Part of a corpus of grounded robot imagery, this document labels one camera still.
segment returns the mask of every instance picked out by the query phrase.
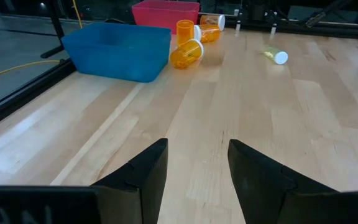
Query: wooden table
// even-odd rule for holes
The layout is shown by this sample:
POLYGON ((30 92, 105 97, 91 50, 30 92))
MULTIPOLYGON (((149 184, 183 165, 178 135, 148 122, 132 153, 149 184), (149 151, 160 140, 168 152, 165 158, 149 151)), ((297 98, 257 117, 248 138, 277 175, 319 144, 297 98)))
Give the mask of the wooden table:
POLYGON ((169 138, 160 223, 244 223, 232 138, 337 190, 358 190, 358 40, 226 29, 187 70, 134 83, 74 73, 0 122, 0 184, 89 185, 169 138))

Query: clear bottle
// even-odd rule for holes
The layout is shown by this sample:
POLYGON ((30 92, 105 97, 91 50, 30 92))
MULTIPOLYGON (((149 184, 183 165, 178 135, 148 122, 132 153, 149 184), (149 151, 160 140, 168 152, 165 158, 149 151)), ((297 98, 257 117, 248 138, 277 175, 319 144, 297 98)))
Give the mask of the clear bottle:
POLYGON ((195 38, 200 40, 201 43, 213 42, 218 40, 221 35, 218 25, 195 25, 194 30, 195 38))
POLYGON ((262 53, 278 65, 282 65, 288 60, 288 54, 273 45, 265 45, 262 53))
POLYGON ((199 40, 190 39, 171 53, 170 61, 175 68, 184 69, 203 55, 203 44, 199 40))
POLYGON ((194 38, 194 23, 193 21, 184 19, 177 22, 177 43, 178 46, 186 43, 188 40, 194 38))
POLYGON ((205 25, 218 25, 219 29, 223 31, 226 18, 224 15, 202 15, 200 18, 200 24, 205 25))

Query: white bottle cap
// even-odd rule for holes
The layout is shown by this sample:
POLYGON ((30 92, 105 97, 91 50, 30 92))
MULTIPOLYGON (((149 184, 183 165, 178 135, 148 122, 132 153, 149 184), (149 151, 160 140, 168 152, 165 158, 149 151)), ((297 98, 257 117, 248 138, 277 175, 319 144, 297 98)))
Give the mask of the white bottle cap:
POLYGON ((201 40, 202 35, 199 25, 194 25, 194 39, 201 40))
POLYGON ((288 54, 286 52, 279 52, 274 56, 275 63, 282 65, 288 60, 288 54))
POLYGON ((204 56, 204 46, 203 46, 203 44, 197 39, 190 39, 190 40, 194 40, 201 47, 201 56, 200 56, 200 58, 202 58, 204 56))
POLYGON ((225 22, 226 22, 226 18, 224 17, 224 15, 220 15, 218 19, 218 26, 221 31, 224 29, 225 22))

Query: blue plastic bin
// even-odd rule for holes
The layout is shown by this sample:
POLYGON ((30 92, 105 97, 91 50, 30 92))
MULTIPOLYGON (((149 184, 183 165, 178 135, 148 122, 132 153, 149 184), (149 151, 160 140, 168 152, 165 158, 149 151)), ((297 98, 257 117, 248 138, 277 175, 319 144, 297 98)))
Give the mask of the blue plastic bin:
POLYGON ((81 73, 151 82, 168 62, 171 30, 98 22, 64 36, 81 73))

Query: yellow cable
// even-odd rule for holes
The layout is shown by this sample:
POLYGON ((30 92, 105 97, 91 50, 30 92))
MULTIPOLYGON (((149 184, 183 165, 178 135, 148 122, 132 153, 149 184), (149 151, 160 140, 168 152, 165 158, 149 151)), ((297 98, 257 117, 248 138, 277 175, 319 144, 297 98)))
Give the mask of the yellow cable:
POLYGON ((74 5, 75 13, 77 14, 78 22, 80 23, 80 28, 82 29, 81 17, 80 14, 78 13, 77 4, 75 3, 75 0, 73 0, 73 5, 74 5))
POLYGON ((44 60, 44 61, 39 61, 39 62, 31 62, 31 63, 15 66, 15 67, 8 68, 6 70, 0 71, 0 74, 12 71, 12 70, 17 69, 17 68, 27 67, 27 66, 30 66, 30 65, 36 65, 36 64, 40 64, 40 63, 51 63, 51 62, 52 63, 59 63, 60 61, 59 60, 44 60))

